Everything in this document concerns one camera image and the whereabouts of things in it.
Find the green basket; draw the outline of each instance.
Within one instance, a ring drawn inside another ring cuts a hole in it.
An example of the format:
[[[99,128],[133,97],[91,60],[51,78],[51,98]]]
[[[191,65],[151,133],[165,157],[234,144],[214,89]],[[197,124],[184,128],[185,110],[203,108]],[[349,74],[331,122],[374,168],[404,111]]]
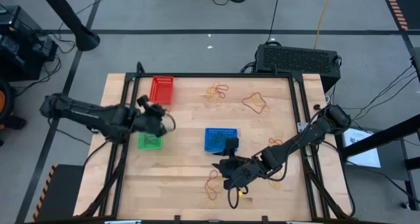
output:
[[[162,147],[162,137],[157,138],[155,135],[148,133],[140,133],[138,135],[138,149],[159,149]]]

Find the red basket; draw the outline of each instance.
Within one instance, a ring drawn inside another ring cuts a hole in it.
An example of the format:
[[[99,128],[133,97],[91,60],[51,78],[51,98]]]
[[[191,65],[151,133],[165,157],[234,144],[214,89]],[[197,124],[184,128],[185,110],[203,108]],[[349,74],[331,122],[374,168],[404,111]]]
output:
[[[150,90],[150,101],[160,104],[170,104],[172,101],[172,76],[154,76]]]

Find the gray floor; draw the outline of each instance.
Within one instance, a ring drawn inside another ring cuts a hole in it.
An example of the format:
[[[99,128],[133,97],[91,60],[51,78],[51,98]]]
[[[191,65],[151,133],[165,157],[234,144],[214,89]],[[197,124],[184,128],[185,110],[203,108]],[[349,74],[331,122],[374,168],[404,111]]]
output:
[[[75,11],[94,0],[68,0]],[[20,5],[45,29],[57,29],[59,17],[45,0],[0,0],[3,5]],[[218,7],[211,0],[105,0],[101,2],[93,29],[269,29],[275,0],[247,0]],[[274,28],[315,30],[325,0],[280,0]],[[90,9],[79,16],[86,23]],[[397,30],[385,0],[331,0],[322,25],[324,30]],[[273,35],[282,45],[312,48],[314,35]],[[259,43],[267,35],[101,35],[101,44],[83,53],[70,96],[99,103],[108,73],[132,72],[141,61],[147,72],[239,72],[253,60]],[[420,36],[410,36],[420,47]],[[382,88],[410,65],[410,55],[399,35],[322,35],[319,49],[337,51],[343,57],[342,78],[335,102],[364,106]],[[60,55],[62,69],[16,99],[15,113],[28,120],[21,131],[0,131],[5,145],[0,148],[0,222],[12,223],[22,203],[33,168],[42,149],[48,124],[38,112],[43,96],[61,92],[75,51]],[[392,95],[398,89],[390,91]],[[420,86],[414,80],[390,102],[372,110],[359,123],[385,129],[419,113]],[[90,141],[81,125],[61,120],[59,128]],[[409,138],[419,143],[415,137]],[[78,164],[86,159],[88,147],[56,134],[41,179],[28,212],[31,219],[49,168],[53,164]],[[407,145],[411,157],[420,155],[418,146]],[[420,190],[420,172],[413,173]],[[366,221],[415,223],[419,212],[399,208],[406,197],[381,177],[363,171],[348,171],[349,186],[356,201],[356,217]]]

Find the orange-black hazard tape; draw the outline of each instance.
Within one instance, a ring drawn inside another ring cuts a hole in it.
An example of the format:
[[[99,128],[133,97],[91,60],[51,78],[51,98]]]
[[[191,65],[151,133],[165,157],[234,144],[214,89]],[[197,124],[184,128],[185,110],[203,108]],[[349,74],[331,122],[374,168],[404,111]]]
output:
[[[407,30],[408,27],[407,27],[406,19],[404,18],[404,15],[402,14],[401,9],[398,6],[398,3],[396,2],[396,0],[388,0],[388,2],[392,7],[392,11],[394,12],[395,17],[397,18],[398,23],[400,24],[401,28],[403,30]]]
[[[53,174],[56,168],[57,168],[57,165],[53,165],[50,169],[50,173],[48,173],[47,181],[45,181],[45,185],[44,185],[44,188],[42,189],[41,196],[39,197],[37,207],[35,208],[35,211],[32,215],[33,222],[37,221],[39,212],[41,211],[42,202],[44,201],[45,195],[47,194],[48,186],[50,185],[51,179],[53,178]]]

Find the white paper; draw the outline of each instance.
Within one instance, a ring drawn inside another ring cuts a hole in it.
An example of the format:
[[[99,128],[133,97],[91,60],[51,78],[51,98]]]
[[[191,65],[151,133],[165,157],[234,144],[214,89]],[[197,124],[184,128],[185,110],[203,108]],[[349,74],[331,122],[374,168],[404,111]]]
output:
[[[358,129],[348,129],[344,132],[344,146],[350,146],[355,142],[361,141],[362,139],[365,139],[371,135],[371,133],[360,131]],[[381,167],[378,151],[376,148],[373,148],[361,154],[351,156],[347,158],[347,160],[361,166],[369,166],[373,168]]]

